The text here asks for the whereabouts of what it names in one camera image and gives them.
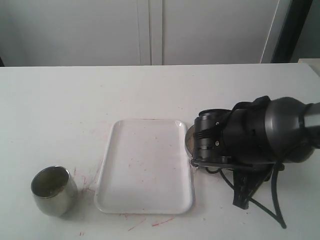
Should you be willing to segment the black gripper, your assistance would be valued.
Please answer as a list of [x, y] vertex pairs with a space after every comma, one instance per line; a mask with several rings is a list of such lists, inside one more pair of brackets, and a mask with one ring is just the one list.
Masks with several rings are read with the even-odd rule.
[[[193, 158], [230, 156], [245, 165], [272, 164], [273, 153], [267, 139], [265, 115], [270, 101], [239, 102], [231, 110], [207, 109], [194, 120]], [[243, 210], [259, 187], [269, 177], [269, 170], [233, 171], [233, 202]]]

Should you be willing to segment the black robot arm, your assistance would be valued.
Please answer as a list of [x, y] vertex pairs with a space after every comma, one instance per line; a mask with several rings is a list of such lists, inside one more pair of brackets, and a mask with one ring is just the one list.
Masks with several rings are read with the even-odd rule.
[[275, 167], [301, 163], [320, 146], [320, 105], [262, 96], [232, 109], [207, 109], [194, 120], [192, 163], [233, 171], [233, 204], [247, 209]]

